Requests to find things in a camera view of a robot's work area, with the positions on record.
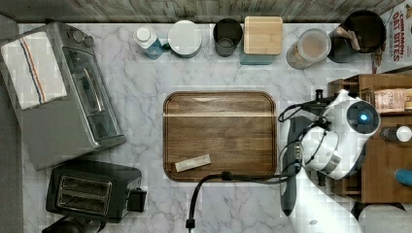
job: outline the black mug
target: black mug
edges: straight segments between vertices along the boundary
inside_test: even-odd
[[[213,38],[218,55],[223,57],[232,55],[242,40],[242,36],[242,26],[235,19],[224,18],[216,23],[213,29]]]
[[[351,40],[338,35],[335,28],[329,33],[331,50],[327,57],[337,63],[350,62],[359,53],[371,53],[381,48],[386,40],[384,22],[370,11],[362,10],[350,14],[339,27],[355,32],[360,50],[353,49]]]

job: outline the cable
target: cable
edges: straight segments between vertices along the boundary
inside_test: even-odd
[[[99,233],[100,231],[102,231],[105,228],[105,226],[106,226],[106,221],[100,222],[100,227],[96,233]]]
[[[290,164],[288,164],[285,168],[284,168],[284,170],[282,170],[282,173],[284,173],[291,165],[294,165],[294,164],[300,164],[300,167],[303,167],[302,166],[302,161],[299,161],[299,160],[295,160],[294,162],[291,162]]]
[[[232,175],[230,172],[222,172],[221,174],[209,175],[203,178],[194,189],[193,195],[191,196],[190,200],[190,209],[189,209],[189,218],[186,221],[186,228],[191,232],[191,229],[195,227],[194,221],[194,209],[196,205],[197,195],[199,194],[200,187],[207,181],[213,179],[222,179],[223,181],[242,181],[242,182],[251,182],[251,183],[262,183],[262,184],[279,184],[284,183],[290,180],[294,175],[270,175],[270,176],[245,176],[245,175]],[[279,178],[279,181],[274,182],[265,182],[259,181],[262,179],[271,179],[271,178]]]
[[[297,112],[299,112],[302,109],[302,104],[297,104],[297,105],[290,105],[288,106],[278,117],[278,121],[283,123],[286,120],[290,119],[291,117],[293,117],[295,114],[297,114]],[[287,113],[289,110],[298,108],[296,111],[294,111],[292,114],[290,114],[288,117],[285,118],[285,113]]]
[[[281,152],[279,153],[279,155],[282,156],[282,153],[288,148],[288,146],[290,146],[291,144],[294,144],[294,143],[298,143],[298,142],[300,142],[300,141],[299,141],[299,140],[294,140],[294,141],[286,144],[286,145],[282,148],[282,150],[281,150]]]
[[[316,153],[318,152],[318,150],[321,148],[322,142],[324,141],[324,138],[326,136],[326,130],[324,131],[324,135],[322,136],[321,141],[319,142],[318,147],[316,148],[315,152],[312,154],[312,156],[310,157],[309,161],[307,163],[305,163],[305,165],[308,165],[310,162],[312,162],[312,160],[315,158]]]

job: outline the kitchen counter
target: kitchen counter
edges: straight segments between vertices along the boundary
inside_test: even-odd
[[[213,25],[200,24],[202,48],[184,59],[164,53],[150,60],[138,50],[132,33],[140,24],[72,24],[91,35],[113,106],[127,142],[88,158],[139,168],[148,191],[146,211],[129,213],[103,232],[187,232],[189,202],[196,183],[170,181],[163,172],[163,101],[180,90],[260,90],[276,101],[277,114],[288,105],[314,98],[328,82],[371,73],[370,55],[351,64],[326,59],[304,71],[286,62],[286,51],[309,28],[331,31],[334,24],[284,24],[283,52],[268,66],[242,66],[239,49],[231,57],[215,53]],[[39,24],[21,24],[27,31]],[[160,39],[171,24],[151,24]],[[61,216],[45,209],[51,170],[37,172],[22,144],[24,232],[41,232]],[[206,183],[197,200],[195,232],[292,232],[280,207],[279,185]]]

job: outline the bottle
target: bottle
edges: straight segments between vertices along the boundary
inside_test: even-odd
[[[381,137],[389,142],[406,143],[412,138],[412,130],[408,126],[387,126],[382,127]]]
[[[133,39],[143,49],[143,52],[151,59],[156,60],[163,54],[163,48],[155,31],[150,26],[140,27]]]

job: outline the gray wall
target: gray wall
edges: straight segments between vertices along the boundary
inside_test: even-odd
[[[18,33],[14,21],[0,16],[0,41]],[[15,111],[0,73],[0,232],[23,232],[21,137]]]
[[[403,0],[0,0],[18,22],[216,22],[222,17],[281,16],[284,21],[342,21],[356,10],[378,14]]]

